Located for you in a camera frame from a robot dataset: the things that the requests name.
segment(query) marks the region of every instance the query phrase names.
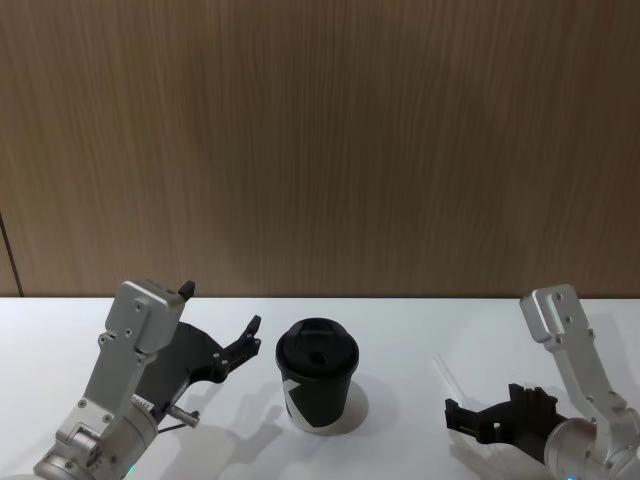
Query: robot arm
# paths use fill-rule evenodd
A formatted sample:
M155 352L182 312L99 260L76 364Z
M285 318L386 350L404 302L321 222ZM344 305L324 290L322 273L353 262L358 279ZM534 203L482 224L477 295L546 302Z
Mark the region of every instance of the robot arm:
M481 443L511 443L544 463L558 480L640 478L640 461L636 456L640 417L611 388L593 343L594 332L573 287L535 290L521 300L520 307L531 336L553 354L569 398L588 420L557 415L557 400L539 388L535 389L537 393L526 391L528 400L518 402L518 396L525 394L515 386L516 399L512 391L510 404L519 406L510 407L511 416L504 426L495 427L493 436L482 435L480 425L485 430L494 429L494 423L489 428L487 422L495 415L489 415L487 420L487 410L469 412L452 400L446 403L447 426L476 438L480 436ZM517 435L509 436L501 430ZM527 443L523 444L522 439L527 439Z
M223 382L257 355L260 317L222 348L201 330L180 323L195 284L175 293L149 281L125 282L98 337L100 355L84 395L35 466L48 480L117 480L128 473L172 416L195 427L197 413L176 402L198 381Z

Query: wooden wall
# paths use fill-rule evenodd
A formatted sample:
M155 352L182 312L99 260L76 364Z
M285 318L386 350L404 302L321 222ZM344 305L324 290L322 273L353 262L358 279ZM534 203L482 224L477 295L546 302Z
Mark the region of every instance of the wooden wall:
M18 295L18 286L16 285L9 255L0 233L0 296L16 295Z
M640 295L640 2L0 3L26 295Z

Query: black cup lid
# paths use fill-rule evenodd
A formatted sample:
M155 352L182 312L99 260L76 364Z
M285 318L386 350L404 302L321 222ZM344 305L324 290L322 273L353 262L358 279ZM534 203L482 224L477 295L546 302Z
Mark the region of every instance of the black cup lid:
M337 377L358 364L358 345L342 325L326 318L296 322L276 351L281 368L307 377Z

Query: white tabletop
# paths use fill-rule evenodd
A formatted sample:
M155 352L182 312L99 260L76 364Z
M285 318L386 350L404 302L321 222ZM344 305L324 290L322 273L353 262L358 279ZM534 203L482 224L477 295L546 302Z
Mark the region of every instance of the white tabletop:
M29 473L84 392L109 299L0 299L0 474ZM583 305L613 386L640 407L640 301ZM133 480L545 479L509 446L449 433L444 400L481 409L507 385L542 386L576 415L552 356L531 340L516 300L193 299L182 316L222 345L262 316L258 357L221 386L197 384L179 405L196 430L161 434ZM347 402L351 433L319 437L284 409L274 353L297 320L340 322L360 346Z

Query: black paper cup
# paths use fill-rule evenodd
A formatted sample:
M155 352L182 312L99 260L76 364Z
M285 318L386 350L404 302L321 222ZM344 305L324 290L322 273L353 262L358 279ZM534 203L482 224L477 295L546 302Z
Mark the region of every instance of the black paper cup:
M301 320L280 338L276 362L294 425L323 433L338 421L358 359L353 337L326 318Z

